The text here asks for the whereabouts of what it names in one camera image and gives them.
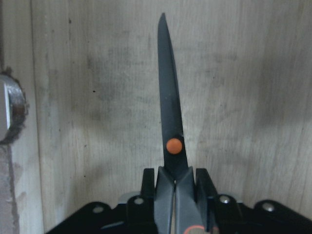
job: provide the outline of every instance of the wood grain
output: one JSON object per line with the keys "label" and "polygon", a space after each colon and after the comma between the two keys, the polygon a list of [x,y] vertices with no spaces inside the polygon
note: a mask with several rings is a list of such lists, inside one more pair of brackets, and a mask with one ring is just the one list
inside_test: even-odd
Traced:
{"label": "wood grain", "polygon": [[32,0],[44,229],[163,164],[162,12],[189,164],[312,218],[311,1]]}
{"label": "wood grain", "polygon": [[1,21],[1,71],[10,71],[19,81],[29,104],[25,127],[19,138],[11,145],[3,146],[9,171],[12,170],[9,175],[14,179],[14,187],[10,188],[12,197],[6,199],[12,203],[12,214],[6,215],[14,217],[12,233],[41,234],[43,217],[30,1],[2,0]]}

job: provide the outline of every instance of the orange button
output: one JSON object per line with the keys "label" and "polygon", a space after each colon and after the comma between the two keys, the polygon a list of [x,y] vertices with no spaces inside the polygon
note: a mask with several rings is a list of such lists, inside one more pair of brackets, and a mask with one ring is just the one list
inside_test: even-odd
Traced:
{"label": "orange button", "polygon": [[177,138],[172,138],[167,141],[166,148],[169,153],[176,155],[182,150],[182,142]]}

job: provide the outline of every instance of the scissors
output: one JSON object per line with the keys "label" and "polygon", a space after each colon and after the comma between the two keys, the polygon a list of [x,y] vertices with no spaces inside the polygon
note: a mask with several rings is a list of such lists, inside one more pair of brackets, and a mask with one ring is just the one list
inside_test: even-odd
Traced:
{"label": "scissors", "polygon": [[188,166],[176,65],[165,14],[158,24],[158,70],[164,166],[144,169],[140,192],[121,196],[111,209],[92,202],[48,234],[311,234],[312,221],[272,200],[249,208],[218,194],[206,169]]}

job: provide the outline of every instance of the black blade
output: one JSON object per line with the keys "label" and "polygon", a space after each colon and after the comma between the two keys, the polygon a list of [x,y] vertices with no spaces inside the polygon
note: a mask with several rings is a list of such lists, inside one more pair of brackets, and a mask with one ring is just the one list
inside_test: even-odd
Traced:
{"label": "black blade", "polygon": [[[158,24],[158,69],[165,168],[174,179],[179,179],[187,171],[188,165],[183,137],[175,58],[164,13],[161,15]],[[177,138],[182,143],[182,151],[175,155],[169,153],[166,149],[168,140],[172,138]]]}

